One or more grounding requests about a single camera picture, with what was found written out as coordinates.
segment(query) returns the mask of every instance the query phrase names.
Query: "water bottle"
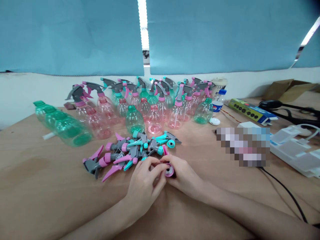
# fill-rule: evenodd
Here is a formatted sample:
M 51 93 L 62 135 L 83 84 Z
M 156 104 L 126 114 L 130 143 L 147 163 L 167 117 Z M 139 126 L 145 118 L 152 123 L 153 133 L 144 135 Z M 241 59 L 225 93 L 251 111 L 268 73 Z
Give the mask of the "water bottle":
M 91 141 L 91 134 L 79 120 L 61 111 L 56 111 L 54 117 L 56 133 L 65 144 L 79 147 Z
M 210 104 L 210 111 L 213 112 L 212 117 L 216 117 L 218 113 L 220 112 L 224 102 L 225 102 L 225 94 L 227 90 L 220 89 L 218 95 L 216 95 L 211 104 Z
M 212 116 L 212 112 L 209 110 L 211 101 L 212 101 L 211 98 L 206 98 L 206 100 L 197 107 L 197 110 L 193 117 L 196 123 L 198 124 L 208 123 L 209 119 Z

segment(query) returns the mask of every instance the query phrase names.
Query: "cardboard box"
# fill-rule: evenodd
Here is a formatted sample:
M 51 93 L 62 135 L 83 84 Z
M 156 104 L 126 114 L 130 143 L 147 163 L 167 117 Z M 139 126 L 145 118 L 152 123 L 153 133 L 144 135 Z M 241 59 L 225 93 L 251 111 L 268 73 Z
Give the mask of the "cardboard box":
M 281 102 L 292 102 L 302 93 L 315 87 L 316 83 L 298 81 L 294 79 L 275 81 L 263 95 L 263 100 L 279 100 Z

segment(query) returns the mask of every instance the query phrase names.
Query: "white cable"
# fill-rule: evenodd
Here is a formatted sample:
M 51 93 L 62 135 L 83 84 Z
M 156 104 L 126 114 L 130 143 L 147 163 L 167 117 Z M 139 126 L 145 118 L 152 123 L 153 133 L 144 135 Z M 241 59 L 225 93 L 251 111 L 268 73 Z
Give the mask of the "white cable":
M 299 124 L 297 126 L 309 126 L 309 127 L 313 127 L 314 129 L 316 129 L 316 131 L 309 137 L 306 138 L 307 141 L 309 141 L 311 138 L 313 138 L 314 136 L 316 136 L 319 131 L 320 131 L 320 128 L 316 127 L 316 126 L 313 126 L 311 124 Z

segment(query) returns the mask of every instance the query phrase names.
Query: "black headphones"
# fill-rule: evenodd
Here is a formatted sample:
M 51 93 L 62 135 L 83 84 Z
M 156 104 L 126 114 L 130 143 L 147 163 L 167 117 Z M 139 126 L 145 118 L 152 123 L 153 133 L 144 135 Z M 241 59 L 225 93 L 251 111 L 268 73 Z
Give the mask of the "black headphones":
M 305 112 L 310 112 L 313 113 L 313 115 L 317 118 L 317 120 L 309 120 L 309 119 L 302 119 L 302 118 L 294 118 L 292 117 L 292 114 L 290 112 L 290 110 L 285 109 L 285 108 L 279 108 L 279 107 L 290 107 L 290 108 L 295 108 L 295 109 L 299 109 L 300 111 L 305 111 Z M 277 100 L 267 100 L 267 101 L 261 101 L 259 103 L 259 108 L 262 108 L 270 113 L 273 113 L 274 115 L 277 115 L 278 117 L 284 118 L 290 122 L 292 122 L 295 125 L 298 124 L 311 124 L 314 125 L 316 127 L 320 127 L 320 111 L 315 110 L 314 108 L 310 108 L 310 107 L 298 107 L 298 106 L 294 106 L 294 105 L 289 105 L 289 104 L 285 104 L 282 103 L 280 101 Z M 285 110 L 288 113 L 288 116 L 282 115 L 280 113 L 275 112 L 276 110 Z

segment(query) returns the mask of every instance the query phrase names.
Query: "blue curtain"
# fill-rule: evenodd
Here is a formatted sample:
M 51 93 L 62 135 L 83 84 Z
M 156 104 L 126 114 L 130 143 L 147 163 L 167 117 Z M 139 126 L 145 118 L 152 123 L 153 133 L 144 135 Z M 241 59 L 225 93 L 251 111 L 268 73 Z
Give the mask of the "blue curtain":
M 144 75 L 136 0 L 2 0 L 0 31 L 0 72 Z
M 315 0 L 147 0 L 151 74 L 289 68 Z
M 320 27 L 315 31 L 308 44 L 302 50 L 295 68 L 320 66 Z

